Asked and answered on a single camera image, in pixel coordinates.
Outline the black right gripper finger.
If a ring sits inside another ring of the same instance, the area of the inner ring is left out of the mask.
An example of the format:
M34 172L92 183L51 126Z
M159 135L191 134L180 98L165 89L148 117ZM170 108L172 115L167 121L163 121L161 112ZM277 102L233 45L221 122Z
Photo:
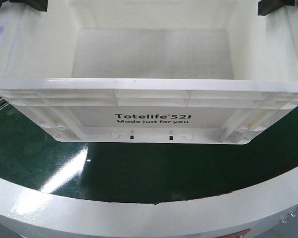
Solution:
M260 0L257 4L257 15L266 16L284 6L294 6L295 0Z

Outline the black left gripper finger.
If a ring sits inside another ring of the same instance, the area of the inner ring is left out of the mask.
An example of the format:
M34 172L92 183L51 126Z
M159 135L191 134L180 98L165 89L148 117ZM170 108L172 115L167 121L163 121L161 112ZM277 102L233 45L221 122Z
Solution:
M24 3L40 12L47 12L48 9L48 0L0 0L0 6L4 2Z

